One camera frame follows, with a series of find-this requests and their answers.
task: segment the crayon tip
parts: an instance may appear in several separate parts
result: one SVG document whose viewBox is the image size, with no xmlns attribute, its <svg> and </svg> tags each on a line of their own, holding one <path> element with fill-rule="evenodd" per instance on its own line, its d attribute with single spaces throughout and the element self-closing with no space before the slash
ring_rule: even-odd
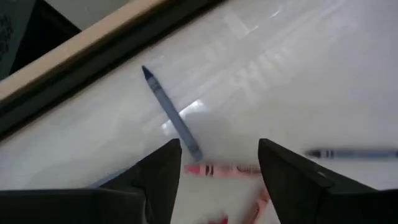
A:
<svg viewBox="0 0 398 224">
<path fill-rule="evenodd" d="M 200 165 L 186 165 L 185 172 L 191 174 L 199 174 L 200 173 Z"/>
<path fill-rule="evenodd" d="M 145 76 L 145 79 L 146 79 L 146 80 L 148 80 L 148 79 L 150 79 L 150 78 L 152 78 L 152 77 L 154 76 L 154 75 L 152 74 L 152 72 L 150 72 L 150 71 L 148 70 L 148 68 L 145 67 L 145 65 L 142 66 L 142 71 L 144 72 L 144 76 Z"/>
<path fill-rule="evenodd" d="M 321 152 L 319 150 L 308 150 L 307 152 L 305 152 L 305 155 L 308 157 L 320 158 Z"/>
</svg>

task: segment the white table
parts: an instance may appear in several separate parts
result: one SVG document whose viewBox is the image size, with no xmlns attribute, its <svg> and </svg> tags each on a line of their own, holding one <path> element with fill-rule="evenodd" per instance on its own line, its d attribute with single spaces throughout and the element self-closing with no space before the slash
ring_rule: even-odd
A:
<svg viewBox="0 0 398 224">
<path fill-rule="evenodd" d="M 0 189 L 85 187 L 177 138 L 142 64 L 208 161 L 257 162 L 259 138 L 297 153 L 397 146 L 396 9 L 395 0 L 227 1 L 2 142 Z M 398 187 L 398 162 L 319 163 Z M 222 210 L 239 223 L 259 183 L 182 173 L 172 223 Z M 261 223 L 278 223 L 272 206 Z"/>
</svg>

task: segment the black border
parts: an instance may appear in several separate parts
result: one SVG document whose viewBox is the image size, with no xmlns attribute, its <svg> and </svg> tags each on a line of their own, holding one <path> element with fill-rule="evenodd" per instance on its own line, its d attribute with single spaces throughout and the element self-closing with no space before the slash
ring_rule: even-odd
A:
<svg viewBox="0 0 398 224">
<path fill-rule="evenodd" d="M 72 97 L 144 48 L 223 0 L 173 0 L 101 39 L 78 60 L 44 74 L 0 101 L 0 140 Z"/>
</svg>

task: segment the blue crayon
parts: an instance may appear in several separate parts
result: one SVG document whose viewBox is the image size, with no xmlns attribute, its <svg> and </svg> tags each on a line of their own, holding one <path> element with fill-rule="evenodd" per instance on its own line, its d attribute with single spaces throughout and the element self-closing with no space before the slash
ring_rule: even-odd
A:
<svg viewBox="0 0 398 224">
<path fill-rule="evenodd" d="M 173 123 L 174 128 L 177 130 L 185 145 L 188 147 L 188 150 L 190 151 L 192 157 L 194 158 L 194 160 L 200 161 L 203 158 L 203 154 L 199 149 L 199 145 L 193 138 L 191 132 L 180 117 L 177 110 L 174 108 L 174 105 L 166 95 L 166 92 L 163 90 L 162 86 L 157 81 L 152 72 L 150 72 L 145 66 L 142 66 L 142 70 L 144 71 L 145 79 L 147 80 L 149 87 L 154 92 L 157 100 L 163 107 L 163 110 L 166 112 L 167 116 Z"/>
<path fill-rule="evenodd" d="M 319 148 L 309 150 L 305 155 L 319 159 L 398 159 L 398 149 Z"/>
</svg>

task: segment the wooden edge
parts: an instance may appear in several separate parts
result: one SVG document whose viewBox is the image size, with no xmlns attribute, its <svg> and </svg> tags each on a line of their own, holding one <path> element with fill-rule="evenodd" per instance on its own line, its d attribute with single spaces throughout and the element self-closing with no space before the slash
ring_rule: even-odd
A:
<svg viewBox="0 0 398 224">
<path fill-rule="evenodd" d="M 135 0 L 0 82 L 0 101 L 168 0 Z"/>
</svg>

